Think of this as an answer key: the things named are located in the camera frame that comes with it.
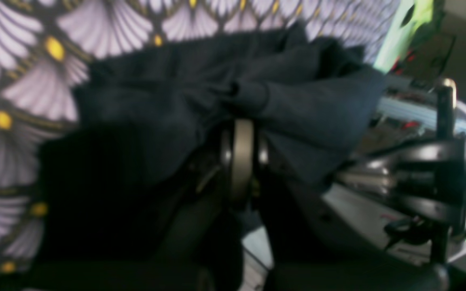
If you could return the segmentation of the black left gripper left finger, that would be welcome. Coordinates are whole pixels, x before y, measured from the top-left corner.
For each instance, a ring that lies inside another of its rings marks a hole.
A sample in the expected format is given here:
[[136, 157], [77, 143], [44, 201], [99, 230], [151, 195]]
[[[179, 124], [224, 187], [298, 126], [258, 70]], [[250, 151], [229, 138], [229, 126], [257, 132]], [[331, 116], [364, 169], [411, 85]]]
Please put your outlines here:
[[80, 131], [40, 152], [49, 205], [24, 286], [45, 291], [236, 291], [241, 228], [228, 207], [222, 135], [144, 184], [131, 137]]

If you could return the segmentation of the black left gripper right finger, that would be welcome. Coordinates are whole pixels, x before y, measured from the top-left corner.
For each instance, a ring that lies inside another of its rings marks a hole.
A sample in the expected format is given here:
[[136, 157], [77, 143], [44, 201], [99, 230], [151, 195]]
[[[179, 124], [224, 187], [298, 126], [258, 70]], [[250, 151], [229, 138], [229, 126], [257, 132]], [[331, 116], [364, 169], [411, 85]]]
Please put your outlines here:
[[[418, 267], [380, 252], [323, 201], [325, 189], [286, 185], [266, 177], [268, 152], [252, 121], [233, 122], [233, 208], [254, 208], [269, 223], [269, 246], [277, 255], [265, 291], [447, 291], [450, 277], [443, 264]], [[260, 198], [260, 189], [273, 197]]]

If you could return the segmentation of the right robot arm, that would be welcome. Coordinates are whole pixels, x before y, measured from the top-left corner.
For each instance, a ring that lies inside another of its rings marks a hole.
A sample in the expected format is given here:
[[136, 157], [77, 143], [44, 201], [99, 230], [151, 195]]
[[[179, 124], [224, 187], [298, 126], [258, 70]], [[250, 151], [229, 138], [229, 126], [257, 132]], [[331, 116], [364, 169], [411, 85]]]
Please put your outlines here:
[[407, 215], [383, 230], [395, 245], [430, 245], [430, 263], [466, 255], [466, 134], [456, 135], [455, 81], [438, 81], [434, 136], [411, 140], [348, 162], [335, 174], [338, 183]]

